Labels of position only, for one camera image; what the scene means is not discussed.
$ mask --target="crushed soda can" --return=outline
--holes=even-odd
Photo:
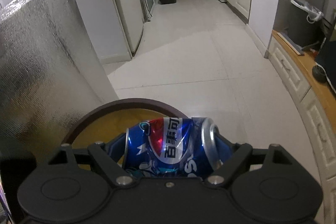
[[[123,168],[139,177],[209,176],[231,157],[219,159],[210,118],[159,118],[141,122],[126,132]]]

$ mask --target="plastic bag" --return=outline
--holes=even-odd
[[[291,0],[291,3],[294,6],[300,8],[301,10],[306,11],[308,13],[307,21],[310,24],[314,24],[315,22],[321,20],[322,17],[324,16],[324,14],[319,9],[310,5],[305,0]]]

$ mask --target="floor tile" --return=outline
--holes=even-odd
[[[219,0],[192,0],[201,13],[204,24],[210,25],[245,25],[239,17]]]
[[[176,0],[176,3],[157,5],[152,22],[159,27],[161,39],[175,41],[200,29],[206,30],[201,14],[192,0]]]
[[[319,179],[305,126],[281,79],[260,73],[233,81],[234,92],[241,93],[252,120],[252,130],[246,131],[249,143],[259,148],[267,148],[271,143],[282,145]]]
[[[266,70],[277,75],[269,60],[262,57],[244,26],[212,26],[209,32],[229,78],[247,77]]]
[[[231,142],[246,142],[242,116],[230,80],[116,90],[123,98],[149,98],[171,105],[188,117],[210,117]]]
[[[147,43],[143,41],[140,52]],[[218,79],[227,79],[227,74],[204,30],[136,55],[110,75],[115,89]]]

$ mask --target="cabinet drawer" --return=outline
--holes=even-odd
[[[323,189],[324,224],[336,224],[336,177],[328,179]]]
[[[320,170],[320,174],[323,174],[326,179],[331,178],[336,175],[335,134],[321,103],[312,89],[309,90],[302,100],[301,106],[305,112],[304,124],[314,153],[316,157],[319,156],[322,160],[321,163],[316,158],[319,169],[322,167],[325,169]]]
[[[283,47],[272,37],[269,60],[287,87],[293,100],[301,102],[310,84]]]

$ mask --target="baseboard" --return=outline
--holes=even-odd
[[[99,61],[102,65],[110,64],[110,63],[118,63],[123,61],[130,61],[132,58],[129,54],[120,55],[120,54],[113,54],[110,56],[103,56],[99,58]]]
[[[237,17],[239,17],[239,19],[240,19],[242,22],[244,22],[244,24],[249,23],[249,20],[248,20],[248,19],[247,19],[241,12],[239,12],[239,10],[238,10],[236,7],[232,6],[232,5],[230,4],[230,2],[228,2],[228,1],[226,1],[226,0],[225,0],[225,3],[226,3],[226,5],[231,9],[231,11],[233,11],[233,13],[234,13]]]
[[[255,32],[251,29],[251,27],[248,24],[246,24],[245,30],[248,33],[248,35],[252,38],[254,44],[257,46],[261,55],[264,58],[267,58],[268,51],[267,51],[267,48],[265,47],[264,43],[260,40],[260,38],[255,34]]]

